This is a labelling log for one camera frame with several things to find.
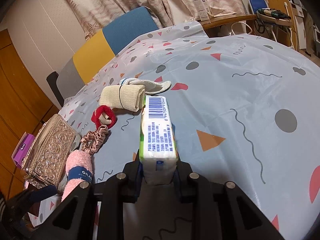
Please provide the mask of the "white knitted gloves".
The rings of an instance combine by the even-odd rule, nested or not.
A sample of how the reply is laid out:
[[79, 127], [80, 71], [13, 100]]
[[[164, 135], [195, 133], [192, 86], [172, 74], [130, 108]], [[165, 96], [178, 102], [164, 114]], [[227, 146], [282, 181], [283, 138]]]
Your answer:
[[125, 78], [119, 83], [120, 85], [143, 85], [147, 95], [157, 95], [167, 91], [171, 87], [170, 81], [150, 81], [140, 80], [138, 78]]

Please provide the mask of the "patterned light blue tablecloth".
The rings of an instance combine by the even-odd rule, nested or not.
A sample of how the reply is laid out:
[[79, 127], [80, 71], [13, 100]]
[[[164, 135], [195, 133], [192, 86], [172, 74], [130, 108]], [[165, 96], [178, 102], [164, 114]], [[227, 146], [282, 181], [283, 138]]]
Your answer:
[[319, 67], [248, 34], [208, 38], [195, 22], [140, 35], [66, 99], [80, 135], [100, 94], [122, 80], [169, 81], [164, 92], [182, 161], [235, 182], [285, 239], [319, 225]]

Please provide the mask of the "grey yellow blue chair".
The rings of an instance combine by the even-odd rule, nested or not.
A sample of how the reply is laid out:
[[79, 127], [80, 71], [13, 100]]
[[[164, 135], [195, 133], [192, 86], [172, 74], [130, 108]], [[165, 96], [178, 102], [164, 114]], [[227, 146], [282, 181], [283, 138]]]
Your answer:
[[76, 51], [59, 73], [47, 76], [60, 106], [91, 82], [99, 70], [135, 38], [158, 29], [146, 7], [133, 9], [104, 26]]

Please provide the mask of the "pink towel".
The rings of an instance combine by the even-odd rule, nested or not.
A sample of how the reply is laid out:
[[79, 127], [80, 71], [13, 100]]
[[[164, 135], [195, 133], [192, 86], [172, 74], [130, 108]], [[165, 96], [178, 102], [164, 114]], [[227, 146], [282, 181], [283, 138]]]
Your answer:
[[66, 175], [67, 184], [61, 200], [64, 200], [81, 182], [92, 182], [91, 155], [81, 150], [71, 152], [66, 160]]

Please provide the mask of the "pink satin scrunchie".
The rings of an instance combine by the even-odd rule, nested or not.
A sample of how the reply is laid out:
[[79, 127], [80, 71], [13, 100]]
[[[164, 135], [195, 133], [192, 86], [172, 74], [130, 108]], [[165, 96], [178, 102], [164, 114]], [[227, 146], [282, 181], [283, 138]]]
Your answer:
[[89, 155], [96, 154], [104, 144], [108, 135], [108, 127], [101, 125], [96, 131], [88, 131], [80, 140], [81, 150]]

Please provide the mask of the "beige cloth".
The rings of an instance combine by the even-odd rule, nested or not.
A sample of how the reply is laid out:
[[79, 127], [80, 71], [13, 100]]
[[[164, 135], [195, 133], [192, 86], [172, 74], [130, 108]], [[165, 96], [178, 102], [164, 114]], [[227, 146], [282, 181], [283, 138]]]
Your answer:
[[144, 85], [114, 85], [103, 89], [99, 105], [137, 112], [143, 107]]

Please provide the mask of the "blue folding chair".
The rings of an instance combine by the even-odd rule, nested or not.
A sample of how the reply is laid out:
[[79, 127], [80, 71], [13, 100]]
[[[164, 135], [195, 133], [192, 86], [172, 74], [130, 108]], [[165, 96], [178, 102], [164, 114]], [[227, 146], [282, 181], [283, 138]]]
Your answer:
[[255, 31], [293, 50], [298, 50], [295, 15], [289, 0], [248, 0], [256, 15]]

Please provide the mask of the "blue tissue packet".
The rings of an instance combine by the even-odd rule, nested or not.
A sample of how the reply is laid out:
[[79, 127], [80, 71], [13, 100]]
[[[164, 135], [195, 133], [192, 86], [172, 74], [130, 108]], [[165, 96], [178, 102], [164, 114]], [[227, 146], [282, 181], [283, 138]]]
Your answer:
[[140, 122], [139, 161], [150, 185], [170, 184], [178, 153], [167, 100], [163, 96], [144, 98]]

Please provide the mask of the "purple carton box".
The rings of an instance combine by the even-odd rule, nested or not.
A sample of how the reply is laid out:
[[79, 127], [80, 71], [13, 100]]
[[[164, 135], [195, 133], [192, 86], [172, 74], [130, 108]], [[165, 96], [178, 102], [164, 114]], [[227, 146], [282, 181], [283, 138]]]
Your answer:
[[23, 158], [27, 155], [35, 136], [24, 132], [20, 141], [16, 145], [11, 158], [17, 168], [22, 168]]

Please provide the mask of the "ornate silver tissue box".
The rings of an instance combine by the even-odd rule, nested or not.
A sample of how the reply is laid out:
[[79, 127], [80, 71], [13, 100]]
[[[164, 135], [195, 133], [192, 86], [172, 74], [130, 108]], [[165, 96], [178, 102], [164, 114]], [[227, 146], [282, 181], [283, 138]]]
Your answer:
[[22, 160], [24, 179], [37, 189], [57, 187], [65, 172], [69, 154], [81, 137], [59, 114], [54, 114], [39, 130]]

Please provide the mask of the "wooden side desk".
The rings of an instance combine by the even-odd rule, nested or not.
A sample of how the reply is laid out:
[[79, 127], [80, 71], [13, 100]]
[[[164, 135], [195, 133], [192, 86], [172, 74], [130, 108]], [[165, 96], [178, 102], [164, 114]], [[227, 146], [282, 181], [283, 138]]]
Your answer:
[[202, 25], [208, 37], [212, 38], [217, 37], [218, 28], [223, 25], [227, 27], [228, 25], [231, 25], [236, 22], [246, 21], [246, 23], [250, 27], [253, 27], [255, 19], [257, 19], [257, 16], [255, 14], [232, 14], [225, 16], [217, 16], [207, 21], [200, 21], [199, 23]]

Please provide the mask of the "white carton on desk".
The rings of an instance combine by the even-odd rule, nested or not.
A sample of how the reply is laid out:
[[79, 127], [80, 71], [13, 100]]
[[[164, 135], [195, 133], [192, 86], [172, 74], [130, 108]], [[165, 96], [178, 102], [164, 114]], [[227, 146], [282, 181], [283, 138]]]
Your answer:
[[201, 21], [210, 20], [212, 15], [207, 0], [192, 0]]

